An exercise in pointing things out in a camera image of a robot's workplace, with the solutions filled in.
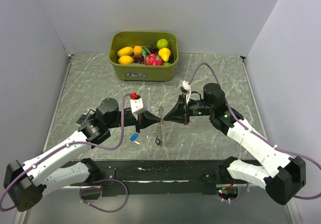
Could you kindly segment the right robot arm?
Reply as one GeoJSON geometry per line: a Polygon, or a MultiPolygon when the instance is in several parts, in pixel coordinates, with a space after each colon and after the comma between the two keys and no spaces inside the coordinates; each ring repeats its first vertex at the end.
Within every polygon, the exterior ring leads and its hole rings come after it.
{"type": "Polygon", "coordinates": [[[225,183],[243,180],[265,189],[276,203],[287,204],[306,182],[306,164],[301,157],[292,157],[269,145],[249,122],[226,102],[225,93],[217,83],[203,88],[200,100],[191,99],[191,86],[180,81],[182,94],[165,121],[187,125],[190,117],[208,116],[210,123],[225,136],[250,153],[259,165],[229,157],[220,165],[219,177],[225,183]]]}

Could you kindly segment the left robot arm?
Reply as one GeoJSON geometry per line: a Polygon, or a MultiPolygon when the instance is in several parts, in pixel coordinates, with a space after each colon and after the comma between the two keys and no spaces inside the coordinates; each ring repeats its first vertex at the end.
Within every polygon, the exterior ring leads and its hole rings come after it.
{"type": "Polygon", "coordinates": [[[159,122],[160,118],[147,110],[140,96],[130,99],[129,108],[119,107],[117,100],[106,98],[66,140],[31,160],[12,161],[6,168],[5,191],[1,199],[8,195],[13,207],[23,212],[59,188],[81,182],[93,185],[99,180],[100,173],[93,160],[83,159],[71,167],[64,165],[82,153],[101,148],[101,143],[111,136],[112,128],[120,128],[121,135],[116,146],[104,147],[108,151],[120,147],[126,126],[135,126],[140,131],[159,122]]]}

